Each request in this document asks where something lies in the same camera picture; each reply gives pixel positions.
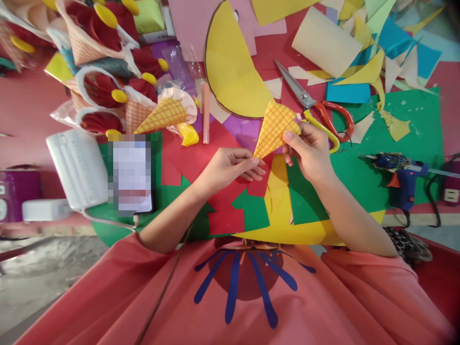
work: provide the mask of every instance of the yellow paper cone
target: yellow paper cone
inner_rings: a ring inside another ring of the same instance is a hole
[[[254,157],[262,159],[282,146],[285,143],[283,135],[286,131],[300,134],[296,113],[282,104],[270,102],[265,112]]]

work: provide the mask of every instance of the metal scissor blade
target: metal scissor blade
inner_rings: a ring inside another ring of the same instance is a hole
[[[288,83],[289,87],[296,95],[299,102],[305,107],[305,109],[310,109],[316,104],[316,101],[310,96],[308,92],[295,80],[295,78],[284,68],[277,60],[275,60],[276,65],[278,66],[279,71],[283,75],[284,80]]]

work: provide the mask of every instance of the cable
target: cable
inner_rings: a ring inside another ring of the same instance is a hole
[[[134,218],[135,222],[137,224],[131,225],[131,224],[119,223],[119,222],[116,222],[116,221],[113,221],[113,220],[92,217],[92,216],[90,216],[88,214],[88,209],[87,208],[82,210],[81,214],[84,215],[85,218],[87,218],[87,219],[89,219],[91,221],[95,221],[95,222],[98,222],[98,223],[109,224],[109,225],[121,226],[121,227],[126,228],[128,230],[131,230],[132,232],[136,232],[136,230],[134,230],[134,229],[139,225],[139,223],[138,223],[139,220],[137,219],[137,221],[136,221],[136,217],[139,217],[138,215],[134,216],[135,217]]]
[[[193,223],[190,224],[190,226],[187,229],[187,232],[185,233],[184,243],[182,244],[182,247],[179,248],[179,252],[177,253],[176,263],[174,264],[174,267],[172,268],[172,271],[169,274],[168,280],[166,281],[166,284],[164,285],[163,291],[161,292],[160,297],[158,298],[157,304],[155,305],[155,308],[153,309],[152,314],[150,314],[150,316],[147,319],[144,327],[142,328],[142,331],[139,334],[138,339],[134,343],[135,345],[140,345],[142,343],[142,340],[144,340],[144,337],[147,334],[147,331],[149,330],[150,324],[152,323],[153,317],[155,316],[155,314],[157,313],[158,309],[160,308],[161,301],[163,300],[163,297],[164,297],[164,295],[166,293],[166,290],[168,289],[169,283],[172,280],[172,277],[173,277],[173,274],[174,274],[174,272],[176,270],[176,267],[179,264],[179,260],[181,259],[182,252],[184,251],[185,244],[187,243],[187,240],[188,240],[188,235],[190,234],[190,232],[192,230],[192,225],[193,225]]]

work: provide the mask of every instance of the phone screen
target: phone screen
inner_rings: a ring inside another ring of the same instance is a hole
[[[150,141],[109,142],[113,152],[113,178],[109,178],[109,200],[119,217],[154,211]]]

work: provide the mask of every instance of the paper ice cream cone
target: paper ice cream cone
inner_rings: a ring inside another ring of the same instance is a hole
[[[132,134],[155,110],[157,104],[130,86],[125,87],[125,92],[128,96],[126,103],[126,132]]]
[[[67,24],[75,64],[79,66],[103,57],[124,58],[126,54],[124,48],[121,51],[109,49],[96,42],[74,23],[66,12],[66,3],[71,1],[74,0],[56,0],[56,7]]]
[[[296,113],[282,104],[270,102],[265,111],[254,157],[262,159],[282,146],[284,144],[283,135],[286,131],[300,134]]]
[[[13,35],[13,30],[10,29],[4,20],[0,19],[0,45],[5,49],[5,52],[13,61],[17,71],[21,72],[28,57],[26,52],[22,51],[11,42],[10,37]]]
[[[165,89],[158,97],[158,106],[134,134],[149,132],[179,123],[192,124],[196,120],[197,109],[193,98],[177,88]]]

